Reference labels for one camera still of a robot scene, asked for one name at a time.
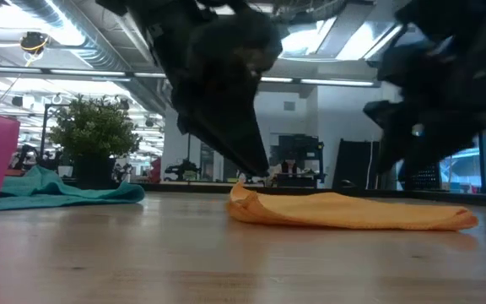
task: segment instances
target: potted plant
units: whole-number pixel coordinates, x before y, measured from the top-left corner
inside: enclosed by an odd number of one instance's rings
[[[54,114],[57,126],[50,139],[60,144],[74,160],[78,187],[110,187],[117,156],[138,150],[140,138],[119,104],[105,98],[83,100],[79,96]]]

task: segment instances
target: table surface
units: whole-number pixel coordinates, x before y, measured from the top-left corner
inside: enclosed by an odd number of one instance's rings
[[[235,222],[225,199],[0,212],[0,304],[486,303],[486,208],[463,233],[348,231]]]

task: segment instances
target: teal cloth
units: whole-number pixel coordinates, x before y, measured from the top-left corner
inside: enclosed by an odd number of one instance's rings
[[[34,166],[22,177],[7,176],[0,191],[0,211],[91,204],[134,204],[143,200],[139,185],[123,182],[114,190],[81,190],[65,185],[54,172]]]

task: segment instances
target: green plant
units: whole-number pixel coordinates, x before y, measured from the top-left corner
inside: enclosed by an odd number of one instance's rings
[[[142,140],[132,133],[134,125],[127,112],[104,98],[83,100],[79,96],[68,107],[59,108],[54,117],[57,127],[51,128],[50,139],[73,158],[125,155],[138,150]]]

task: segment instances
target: yellow towel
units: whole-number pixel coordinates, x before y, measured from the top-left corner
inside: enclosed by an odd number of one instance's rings
[[[229,215],[255,224],[435,231],[459,231],[478,225],[478,218],[463,207],[381,203],[337,193],[266,195],[238,183],[229,198]]]

